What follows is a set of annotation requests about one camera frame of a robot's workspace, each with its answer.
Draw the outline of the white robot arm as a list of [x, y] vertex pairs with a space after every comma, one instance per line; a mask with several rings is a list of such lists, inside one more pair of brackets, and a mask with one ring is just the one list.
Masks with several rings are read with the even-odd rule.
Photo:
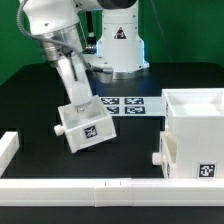
[[88, 71], [125, 79], [145, 69], [139, 0], [19, 0], [17, 25], [38, 41], [60, 74], [70, 102], [92, 101]]

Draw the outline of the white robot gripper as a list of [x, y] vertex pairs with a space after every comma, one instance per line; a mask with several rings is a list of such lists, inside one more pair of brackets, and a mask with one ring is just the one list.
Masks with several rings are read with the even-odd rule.
[[87, 104], [91, 102], [93, 94], [83, 63], [77, 56], [72, 56], [59, 60], [56, 69], [77, 113], [84, 112]]

